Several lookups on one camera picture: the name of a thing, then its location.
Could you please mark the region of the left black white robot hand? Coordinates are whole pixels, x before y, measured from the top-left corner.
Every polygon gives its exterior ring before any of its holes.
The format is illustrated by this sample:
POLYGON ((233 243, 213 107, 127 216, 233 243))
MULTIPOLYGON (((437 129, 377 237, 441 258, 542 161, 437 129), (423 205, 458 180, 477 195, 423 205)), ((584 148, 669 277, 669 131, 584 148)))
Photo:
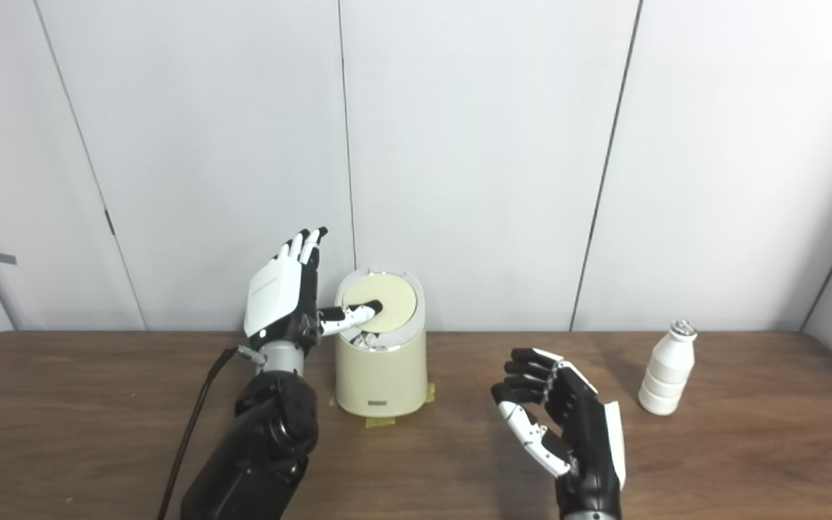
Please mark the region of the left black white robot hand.
POLYGON ((243 330, 253 351, 286 342, 309 355, 324 336, 355 328, 383 312, 379 300, 317 306, 320 244, 327 233, 326 227, 303 228, 251 278, 243 330))

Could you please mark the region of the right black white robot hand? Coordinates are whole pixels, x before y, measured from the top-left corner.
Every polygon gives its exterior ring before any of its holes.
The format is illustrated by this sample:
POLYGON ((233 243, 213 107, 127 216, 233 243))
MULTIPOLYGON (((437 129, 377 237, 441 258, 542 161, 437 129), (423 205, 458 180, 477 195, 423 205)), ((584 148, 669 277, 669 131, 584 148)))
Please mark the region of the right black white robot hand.
POLYGON ((515 348, 492 385, 496 408, 519 444, 555 478, 561 519, 620 519, 626 483, 618 402, 605 404, 567 359, 515 348))

